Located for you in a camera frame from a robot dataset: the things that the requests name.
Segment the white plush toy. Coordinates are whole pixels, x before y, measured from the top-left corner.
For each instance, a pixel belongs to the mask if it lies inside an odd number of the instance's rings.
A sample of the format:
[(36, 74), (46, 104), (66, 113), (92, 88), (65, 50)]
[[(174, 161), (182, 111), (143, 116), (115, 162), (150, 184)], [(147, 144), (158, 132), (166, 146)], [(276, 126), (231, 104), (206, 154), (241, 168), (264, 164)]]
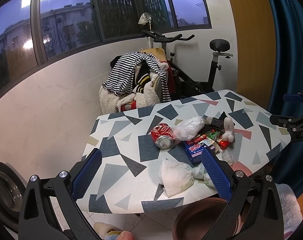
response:
[(234, 123), (230, 117), (224, 119), (224, 133), (221, 138), (223, 141), (234, 141)]

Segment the black mesh pouch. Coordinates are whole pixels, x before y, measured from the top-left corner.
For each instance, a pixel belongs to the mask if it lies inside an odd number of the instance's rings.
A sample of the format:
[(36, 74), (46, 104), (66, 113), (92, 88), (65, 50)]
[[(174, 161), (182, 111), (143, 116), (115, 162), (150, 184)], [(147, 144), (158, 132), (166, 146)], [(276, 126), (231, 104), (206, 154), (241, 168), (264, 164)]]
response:
[(222, 131), (224, 130), (225, 118), (227, 118), (225, 112), (222, 112), (218, 117), (207, 116), (205, 117), (205, 124)]

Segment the crushed red soda can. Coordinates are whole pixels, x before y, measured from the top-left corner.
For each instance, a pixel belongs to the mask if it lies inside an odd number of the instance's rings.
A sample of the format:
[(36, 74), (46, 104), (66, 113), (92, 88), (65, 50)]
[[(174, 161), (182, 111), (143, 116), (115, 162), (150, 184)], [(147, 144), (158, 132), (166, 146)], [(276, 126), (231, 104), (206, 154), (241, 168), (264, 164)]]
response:
[(151, 130), (151, 138), (155, 145), (162, 149), (171, 148), (174, 144), (172, 129), (165, 123), (158, 124)]

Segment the red cigarette pack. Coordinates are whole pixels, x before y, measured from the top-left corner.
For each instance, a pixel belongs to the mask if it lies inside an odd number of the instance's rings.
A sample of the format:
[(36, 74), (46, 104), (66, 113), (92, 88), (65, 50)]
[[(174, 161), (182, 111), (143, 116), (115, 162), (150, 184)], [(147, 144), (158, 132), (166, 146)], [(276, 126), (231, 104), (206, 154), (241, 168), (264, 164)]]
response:
[(216, 139), (215, 142), (218, 144), (221, 150), (226, 150), (226, 148), (228, 148), (230, 145), (229, 141), (223, 141), (221, 138)]

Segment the light blue fuzzy sleeve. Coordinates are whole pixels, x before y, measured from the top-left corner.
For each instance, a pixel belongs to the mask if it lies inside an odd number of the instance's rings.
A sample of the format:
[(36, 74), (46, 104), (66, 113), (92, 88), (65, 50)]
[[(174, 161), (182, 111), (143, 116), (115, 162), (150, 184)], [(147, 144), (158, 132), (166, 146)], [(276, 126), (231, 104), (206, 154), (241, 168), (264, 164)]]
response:
[(288, 239), (303, 220), (300, 205), (289, 185), (276, 184), (284, 224), (284, 239)]

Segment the black exercise bike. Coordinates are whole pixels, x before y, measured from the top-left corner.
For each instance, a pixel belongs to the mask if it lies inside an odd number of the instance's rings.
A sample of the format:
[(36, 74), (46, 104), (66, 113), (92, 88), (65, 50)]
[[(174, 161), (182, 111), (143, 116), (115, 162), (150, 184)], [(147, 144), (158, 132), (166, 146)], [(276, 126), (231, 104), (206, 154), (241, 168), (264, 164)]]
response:
[(213, 88), (216, 71), (221, 69), (220, 57), (233, 57), (229, 53), (230, 42), (218, 38), (209, 42), (211, 55), (201, 56), (195, 35), (182, 34), (166, 37), (155, 30), (143, 30), (144, 37), (152, 42), (152, 47), (164, 50), (165, 59), (173, 73), (175, 91), (170, 93), (172, 100), (194, 97), (201, 94), (215, 94)]

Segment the round metal appliance drum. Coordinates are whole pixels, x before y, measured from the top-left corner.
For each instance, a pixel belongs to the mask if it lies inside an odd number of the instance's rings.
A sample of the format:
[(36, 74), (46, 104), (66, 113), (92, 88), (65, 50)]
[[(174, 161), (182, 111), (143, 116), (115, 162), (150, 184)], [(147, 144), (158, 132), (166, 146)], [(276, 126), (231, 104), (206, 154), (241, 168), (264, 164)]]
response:
[(16, 173), (0, 162), (0, 221), (18, 233), (19, 216), (26, 187)]

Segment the clear plastic bag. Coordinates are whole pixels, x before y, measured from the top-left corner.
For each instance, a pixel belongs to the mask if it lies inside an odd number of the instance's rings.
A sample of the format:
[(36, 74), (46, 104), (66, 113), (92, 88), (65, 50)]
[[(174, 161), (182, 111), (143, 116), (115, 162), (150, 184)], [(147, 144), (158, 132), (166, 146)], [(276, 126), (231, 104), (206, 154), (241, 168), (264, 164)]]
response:
[(188, 120), (183, 120), (179, 124), (173, 126), (173, 139), (178, 141), (190, 141), (204, 126), (205, 119), (198, 115)]

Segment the blue playing card box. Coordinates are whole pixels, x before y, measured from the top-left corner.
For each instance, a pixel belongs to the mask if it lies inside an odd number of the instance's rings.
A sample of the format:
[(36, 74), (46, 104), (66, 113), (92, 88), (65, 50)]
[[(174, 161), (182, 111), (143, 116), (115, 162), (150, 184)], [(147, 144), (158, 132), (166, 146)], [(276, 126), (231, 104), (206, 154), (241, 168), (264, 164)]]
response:
[(201, 154), (206, 147), (211, 147), (212, 142), (207, 138), (199, 142), (184, 141), (184, 149), (190, 162), (195, 165), (201, 162)]

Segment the white tissue wad bag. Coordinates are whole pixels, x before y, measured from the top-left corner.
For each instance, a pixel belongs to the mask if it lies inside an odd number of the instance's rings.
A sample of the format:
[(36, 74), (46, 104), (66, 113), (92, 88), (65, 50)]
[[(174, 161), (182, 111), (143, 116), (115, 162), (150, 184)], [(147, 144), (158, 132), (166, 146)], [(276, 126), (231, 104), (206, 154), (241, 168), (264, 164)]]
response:
[(168, 198), (186, 191), (195, 180), (201, 180), (208, 187), (215, 188), (202, 163), (191, 167), (187, 163), (163, 159), (158, 178), (159, 184), (163, 186)]

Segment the fuzzy slipper foot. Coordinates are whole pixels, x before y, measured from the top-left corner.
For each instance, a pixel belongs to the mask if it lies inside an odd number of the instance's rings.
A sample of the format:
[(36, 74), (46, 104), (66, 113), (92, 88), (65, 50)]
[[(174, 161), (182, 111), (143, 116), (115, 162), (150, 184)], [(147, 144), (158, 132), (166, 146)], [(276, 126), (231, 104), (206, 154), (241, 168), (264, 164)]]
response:
[(104, 240), (134, 240), (135, 237), (131, 232), (121, 230), (111, 224), (96, 222), (94, 230)]

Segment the blue curtain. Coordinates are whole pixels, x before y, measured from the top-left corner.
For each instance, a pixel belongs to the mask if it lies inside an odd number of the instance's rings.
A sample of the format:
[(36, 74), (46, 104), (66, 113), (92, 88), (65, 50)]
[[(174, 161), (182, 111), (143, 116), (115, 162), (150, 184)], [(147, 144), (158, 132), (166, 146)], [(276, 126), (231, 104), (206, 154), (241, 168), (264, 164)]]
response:
[[(268, 110), (299, 117), (303, 104), (284, 102), (285, 94), (303, 91), (303, 7), (298, 0), (269, 0), (276, 32), (276, 66)], [(290, 142), (275, 158), (272, 177), (277, 184), (303, 193), (303, 141)]]

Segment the white fleece blanket pile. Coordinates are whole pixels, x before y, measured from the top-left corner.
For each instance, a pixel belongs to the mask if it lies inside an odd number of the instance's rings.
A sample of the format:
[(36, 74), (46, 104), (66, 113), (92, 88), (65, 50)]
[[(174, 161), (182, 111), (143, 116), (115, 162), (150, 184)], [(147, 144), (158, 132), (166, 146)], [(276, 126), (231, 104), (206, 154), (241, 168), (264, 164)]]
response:
[(103, 114), (117, 113), (121, 111), (121, 107), (132, 102), (136, 103), (136, 108), (147, 107), (160, 103), (160, 99), (153, 87), (155, 81), (161, 81), (157, 74), (151, 75), (151, 81), (147, 82), (144, 92), (134, 92), (129, 95), (116, 96), (114, 93), (100, 87), (99, 97)]

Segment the striped black white shirt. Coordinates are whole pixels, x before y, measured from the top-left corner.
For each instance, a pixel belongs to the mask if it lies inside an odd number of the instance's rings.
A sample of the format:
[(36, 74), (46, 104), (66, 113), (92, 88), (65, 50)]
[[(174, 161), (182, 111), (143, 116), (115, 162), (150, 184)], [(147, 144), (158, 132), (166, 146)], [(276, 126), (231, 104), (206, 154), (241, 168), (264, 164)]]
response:
[(134, 89), (135, 68), (143, 62), (160, 77), (163, 101), (171, 101), (166, 74), (152, 53), (129, 52), (120, 56), (113, 66), (107, 81), (102, 84), (103, 88), (116, 96), (130, 94)]

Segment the brown round trash bin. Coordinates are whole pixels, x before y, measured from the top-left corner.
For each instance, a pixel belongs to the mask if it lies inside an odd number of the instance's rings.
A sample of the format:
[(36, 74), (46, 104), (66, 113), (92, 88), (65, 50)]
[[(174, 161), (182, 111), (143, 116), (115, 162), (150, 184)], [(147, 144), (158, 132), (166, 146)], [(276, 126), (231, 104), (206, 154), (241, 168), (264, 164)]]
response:
[(173, 239), (201, 239), (226, 206), (226, 200), (209, 197), (188, 205), (177, 216)]

